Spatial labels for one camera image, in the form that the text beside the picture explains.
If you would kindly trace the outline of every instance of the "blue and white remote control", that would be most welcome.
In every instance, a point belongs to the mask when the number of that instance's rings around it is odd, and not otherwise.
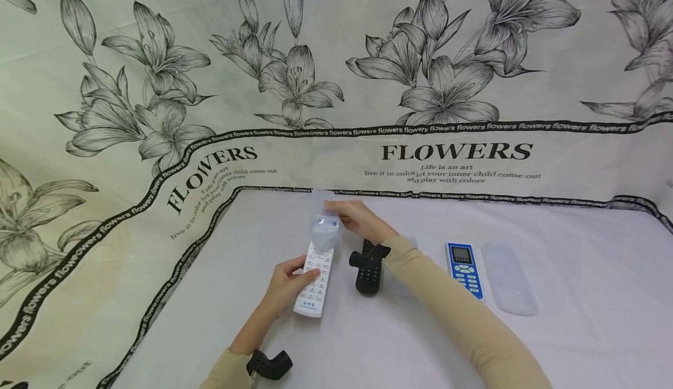
[[[446,259],[451,268],[451,274],[457,282],[463,284],[467,290],[479,300],[484,299],[481,281],[477,272],[477,262],[474,261],[472,246],[469,244],[446,244]]]

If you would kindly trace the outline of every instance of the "white table surface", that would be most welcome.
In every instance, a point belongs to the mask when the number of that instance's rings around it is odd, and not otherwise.
[[[364,198],[446,269],[446,241],[473,245],[485,303],[528,345],[556,389],[671,388],[673,236],[635,211]],[[273,267],[306,252],[309,195],[239,195],[115,388],[198,388],[266,291]],[[540,314],[498,310],[480,248],[517,252]],[[322,319],[291,310],[262,349],[294,367],[258,388],[483,388],[416,300],[355,290],[350,233],[333,261]]]

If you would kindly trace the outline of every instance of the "hand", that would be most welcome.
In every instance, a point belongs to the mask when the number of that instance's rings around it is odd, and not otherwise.
[[[375,245],[399,235],[395,229],[369,210],[361,200],[326,200],[325,208],[336,211],[347,229],[366,238]]]
[[[276,265],[269,288],[260,303],[260,307],[268,310],[274,318],[283,313],[288,305],[293,304],[297,294],[320,275],[319,269],[294,274],[296,270],[304,266],[304,261],[306,261],[306,255]]]
[[[304,266],[305,260],[306,255],[276,265],[262,302],[229,346],[232,354],[250,355],[259,349],[271,325],[288,305],[293,304],[297,293],[318,278],[319,269],[293,274]]]

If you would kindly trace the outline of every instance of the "beige sleeve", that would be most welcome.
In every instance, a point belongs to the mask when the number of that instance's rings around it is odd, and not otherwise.
[[[199,389],[249,389],[254,380],[245,368],[252,355],[234,355],[227,348],[217,359]]]
[[[439,321],[488,389],[551,389],[526,345],[459,282],[403,236],[387,239],[383,261]]]

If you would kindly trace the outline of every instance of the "clear silicone remote cover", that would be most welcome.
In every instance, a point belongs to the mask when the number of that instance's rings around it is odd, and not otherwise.
[[[514,250],[502,243],[486,243],[481,249],[488,282],[500,310],[518,315],[539,312],[533,290]]]

